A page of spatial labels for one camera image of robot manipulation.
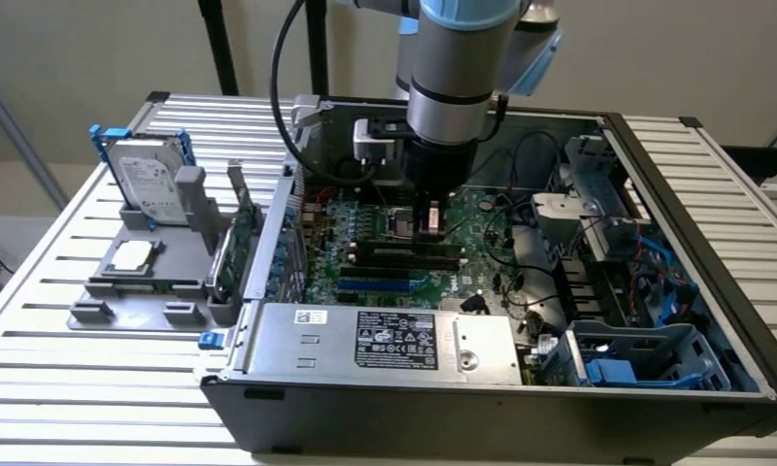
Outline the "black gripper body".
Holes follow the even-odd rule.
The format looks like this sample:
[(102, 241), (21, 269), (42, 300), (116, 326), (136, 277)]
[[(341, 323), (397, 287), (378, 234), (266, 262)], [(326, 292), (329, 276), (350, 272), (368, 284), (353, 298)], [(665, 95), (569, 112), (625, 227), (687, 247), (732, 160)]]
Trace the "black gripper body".
[(471, 177), (479, 140), (441, 145), (416, 138), (404, 144), (404, 175), (417, 190), (445, 193)]

